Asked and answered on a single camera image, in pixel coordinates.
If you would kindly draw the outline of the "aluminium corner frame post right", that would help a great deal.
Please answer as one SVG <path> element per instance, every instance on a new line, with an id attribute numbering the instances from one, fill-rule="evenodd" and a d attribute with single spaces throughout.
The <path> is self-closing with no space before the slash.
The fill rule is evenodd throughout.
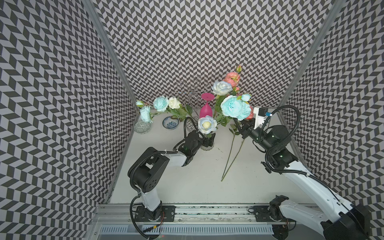
<path id="1" fill-rule="evenodd" d="M 326 38 L 331 26 L 335 22 L 335 19 L 337 18 L 338 14 L 342 11 L 342 8 L 346 3 L 347 1 L 337 0 L 334 2 L 332 7 L 330 8 L 330 12 L 327 14 L 323 24 L 321 25 L 317 35 L 314 38 L 313 43 L 311 44 L 307 54 L 303 58 L 302 63 L 300 64 L 297 72 L 295 73 L 290 85 L 288 86 L 286 92 L 284 93 L 278 105 L 279 107 L 285 105 L 288 102 L 295 88 L 299 84 L 300 79 L 302 78 L 306 69 L 311 63 L 312 58 L 315 56 L 323 40 Z"/>

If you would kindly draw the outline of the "pink rose stem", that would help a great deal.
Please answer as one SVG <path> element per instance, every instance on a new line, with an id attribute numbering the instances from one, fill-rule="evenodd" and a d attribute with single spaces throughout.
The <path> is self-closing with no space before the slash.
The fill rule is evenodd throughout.
<path id="1" fill-rule="evenodd" d="M 251 106 L 251 113 L 250 115 L 246 118 L 246 120 L 250 120 L 253 116 L 254 116 L 254 108 Z M 227 162 L 226 162 L 226 166 L 224 168 L 224 171 L 223 171 L 223 175 L 222 175 L 222 178 L 221 178 L 221 182 L 224 180 L 226 174 L 228 173 L 228 170 L 229 168 L 231 167 L 231 165 L 229 166 L 229 161 L 230 161 L 230 157 L 231 157 L 231 154 L 232 154 L 232 150 L 233 150 L 233 145 L 234 145 L 234 141 L 235 141 L 235 137 L 236 136 L 239 136 L 240 133 L 238 131 L 238 128 L 236 127 L 236 125 L 231 125 L 231 127 L 229 128 L 230 132 L 232 133 L 233 137 L 232 137 L 232 142 L 231 142 L 231 147 L 230 147 L 230 152 L 229 152 L 229 155 L 228 155 L 228 159 L 227 159 Z"/>

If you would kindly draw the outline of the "aluminium corner frame post left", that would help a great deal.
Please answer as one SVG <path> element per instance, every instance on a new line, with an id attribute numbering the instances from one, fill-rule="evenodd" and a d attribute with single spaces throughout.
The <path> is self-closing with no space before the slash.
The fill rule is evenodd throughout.
<path id="1" fill-rule="evenodd" d="M 107 35 L 107 32 L 102 24 L 102 21 L 100 20 L 99 16 L 98 16 L 98 13 L 96 11 L 96 8 L 94 6 L 94 2 L 93 1 L 89 1 L 89 0 L 83 0 L 82 1 L 83 5 L 84 5 L 84 9 L 87 11 L 88 15 L 89 15 L 89 19 L 90 21 L 93 23 L 94 27 L 95 27 L 95 30 L 97 31 L 104 47 L 105 47 L 105 50 L 106 52 L 108 53 L 119 77 L 121 78 L 122 82 L 123 82 L 123 85 L 125 86 L 125 89 L 129 95 L 129 97 L 131 98 L 131 100 L 133 101 L 134 103 L 134 107 L 136 108 L 136 110 L 139 110 L 139 108 L 136 106 L 136 96 L 130 86 L 130 83 L 127 79 L 127 76 L 121 66 L 121 63 L 118 59 L 118 56 L 115 52 L 115 49 L 113 48 L 113 45 L 110 41 L 110 39 L 108 38 L 108 35 Z"/>

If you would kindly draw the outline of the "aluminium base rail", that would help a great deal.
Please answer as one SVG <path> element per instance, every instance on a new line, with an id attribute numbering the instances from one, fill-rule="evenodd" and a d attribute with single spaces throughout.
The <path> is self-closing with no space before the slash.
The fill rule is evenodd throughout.
<path id="1" fill-rule="evenodd" d="M 134 225 L 148 236 L 159 240 L 166 236 L 268 236 L 286 239 L 294 230 L 304 227 L 323 232 L 328 221 L 314 204 L 289 203 L 283 219 L 273 221 L 267 204 L 164 204 L 154 220 L 145 216 L 139 204 L 100 205 L 85 235 L 86 240 L 101 237 L 140 237 Z"/>

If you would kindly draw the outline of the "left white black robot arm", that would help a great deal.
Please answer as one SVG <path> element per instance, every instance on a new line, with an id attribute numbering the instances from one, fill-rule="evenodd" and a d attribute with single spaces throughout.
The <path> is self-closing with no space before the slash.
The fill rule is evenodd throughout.
<path id="1" fill-rule="evenodd" d="M 208 142 L 208 134 L 217 130 L 217 121 L 207 115 L 195 121 L 191 117 L 184 120 L 184 137 L 172 151 L 158 151 L 149 147 L 128 171 L 130 186 L 137 192 L 133 199 L 141 199 L 138 209 L 130 211 L 134 220 L 143 216 L 144 220 L 158 221 L 164 217 L 163 203 L 156 186 L 167 167 L 185 167 L 198 150 Z"/>

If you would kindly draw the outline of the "teal and white flower spray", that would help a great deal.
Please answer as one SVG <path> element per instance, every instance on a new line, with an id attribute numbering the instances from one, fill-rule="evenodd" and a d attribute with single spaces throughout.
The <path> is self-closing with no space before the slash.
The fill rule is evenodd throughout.
<path id="1" fill-rule="evenodd" d="M 188 104 L 182 104 L 176 97 L 157 97 L 152 104 L 144 101 L 136 101 L 136 106 L 140 109 L 140 119 L 144 123 L 152 123 L 153 117 L 163 113 L 171 114 L 172 119 L 184 121 L 186 117 L 191 117 L 193 108 Z"/>

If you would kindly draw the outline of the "clear glass vase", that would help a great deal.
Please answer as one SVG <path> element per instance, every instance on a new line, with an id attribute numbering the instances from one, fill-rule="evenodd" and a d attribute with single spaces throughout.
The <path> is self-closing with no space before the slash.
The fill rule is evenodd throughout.
<path id="1" fill-rule="evenodd" d="M 216 136 L 215 133 L 210 133 L 208 135 L 205 135 L 201 149 L 204 151 L 211 150 L 214 147 L 215 136 Z"/>

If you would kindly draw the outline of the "magenta wine glass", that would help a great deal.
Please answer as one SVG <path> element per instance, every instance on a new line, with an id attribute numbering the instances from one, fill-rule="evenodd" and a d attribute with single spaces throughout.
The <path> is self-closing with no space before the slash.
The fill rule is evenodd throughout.
<path id="1" fill-rule="evenodd" d="M 215 96 L 211 93 L 203 93 L 201 97 L 202 100 L 205 101 L 205 105 L 200 110 L 200 118 L 205 118 L 206 116 L 213 117 L 213 111 L 209 103 L 215 98 Z"/>

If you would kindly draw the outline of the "peach pink peony stem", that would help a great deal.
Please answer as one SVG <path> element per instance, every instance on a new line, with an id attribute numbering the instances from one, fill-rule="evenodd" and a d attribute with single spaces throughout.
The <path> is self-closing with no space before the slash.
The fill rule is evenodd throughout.
<path id="1" fill-rule="evenodd" d="M 238 158 L 238 156 L 239 156 L 239 154 L 240 154 L 240 152 L 241 152 L 241 150 L 242 150 L 242 148 L 243 148 L 244 142 L 245 142 L 245 140 L 242 139 L 242 140 L 241 140 L 241 143 L 243 143 L 243 144 L 242 144 L 242 147 L 241 147 L 241 143 L 240 143 L 239 149 L 236 151 L 236 153 L 234 153 L 234 145 L 233 145 L 233 150 L 232 150 L 232 154 L 231 154 L 231 157 L 230 157 L 229 166 L 231 165 L 231 167 L 232 167 L 232 165 L 234 164 L 235 160 Z"/>

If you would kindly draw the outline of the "blue floral ceramic bowl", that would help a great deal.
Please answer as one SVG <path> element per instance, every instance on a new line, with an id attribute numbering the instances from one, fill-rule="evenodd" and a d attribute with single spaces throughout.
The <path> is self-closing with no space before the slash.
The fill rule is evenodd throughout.
<path id="1" fill-rule="evenodd" d="M 173 119 L 171 116 L 168 116 L 163 119 L 162 125 L 167 130 L 175 130 L 180 121 L 178 119 Z"/>

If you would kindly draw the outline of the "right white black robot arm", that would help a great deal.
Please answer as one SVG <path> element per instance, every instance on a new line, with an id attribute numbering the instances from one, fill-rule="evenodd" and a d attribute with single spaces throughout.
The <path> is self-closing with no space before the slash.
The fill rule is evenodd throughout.
<path id="1" fill-rule="evenodd" d="M 283 125 L 265 129 L 273 115 L 284 109 L 296 114 L 292 130 Z M 362 205 L 354 205 L 335 193 L 327 184 L 309 171 L 286 146 L 297 131 L 301 113 L 292 105 L 280 106 L 272 113 L 262 109 L 251 121 L 234 120 L 243 139 L 251 138 L 265 153 L 262 165 L 268 173 L 278 173 L 304 191 L 320 208 L 315 211 L 280 195 L 270 201 L 267 208 L 269 219 L 274 222 L 294 220 L 321 234 L 327 240 L 368 240 L 372 214 Z"/>

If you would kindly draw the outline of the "pink ranunculus spray stem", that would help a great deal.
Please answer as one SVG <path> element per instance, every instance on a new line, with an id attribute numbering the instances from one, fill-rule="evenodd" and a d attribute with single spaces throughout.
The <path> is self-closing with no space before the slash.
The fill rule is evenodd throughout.
<path id="1" fill-rule="evenodd" d="M 228 73 L 224 78 L 224 82 L 229 83 L 235 92 L 238 92 L 240 90 L 239 83 L 241 78 L 241 72 L 242 66 L 239 65 L 236 67 L 234 72 Z"/>

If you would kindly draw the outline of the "aluminium corner frame post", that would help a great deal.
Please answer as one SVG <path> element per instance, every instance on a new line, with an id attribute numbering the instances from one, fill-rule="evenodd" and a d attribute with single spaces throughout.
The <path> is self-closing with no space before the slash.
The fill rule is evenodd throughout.
<path id="1" fill-rule="evenodd" d="M 342 11 L 342 8 L 346 3 L 347 1 L 337 0 L 334 2 L 332 7 L 330 8 L 330 12 L 327 14 L 323 24 L 321 25 L 317 35 L 314 38 L 313 43 L 311 44 L 307 54 L 303 58 L 302 63 L 300 64 L 297 72 L 295 73 L 290 85 L 288 86 L 286 92 L 284 93 L 278 105 L 279 107 L 285 105 L 288 102 L 295 88 L 299 84 L 300 79 L 302 78 L 306 69 L 311 63 L 312 58 L 315 56 L 323 40 L 326 38 L 331 26 L 335 22 L 335 19 L 337 18 L 338 14 Z"/>
<path id="2" fill-rule="evenodd" d="M 115 52 L 115 49 L 113 48 L 113 45 L 110 41 L 110 39 L 108 38 L 108 35 L 107 35 L 107 32 L 102 24 L 102 21 L 100 20 L 99 16 L 98 16 L 98 13 L 96 11 L 96 8 L 94 6 L 94 2 L 93 1 L 89 1 L 89 0 L 83 0 L 82 1 L 83 5 L 84 5 L 84 9 L 87 11 L 88 15 L 89 15 L 89 19 L 90 21 L 93 23 L 94 27 L 95 27 L 95 30 L 97 31 L 104 47 L 105 47 L 105 50 L 106 52 L 108 53 L 119 77 L 121 78 L 122 82 L 123 82 L 123 85 L 125 86 L 125 89 L 129 95 L 129 97 L 131 98 L 131 100 L 133 101 L 134 103 L 134 107 L 136 108 L 136 110 L 139 110 L 139 108 L 136 106 L 136 96 L 130 86 L 130 83 L 127 79 L 127 76 L 121 66 L 121 63 L 118 59 L 118 56 Z"/>

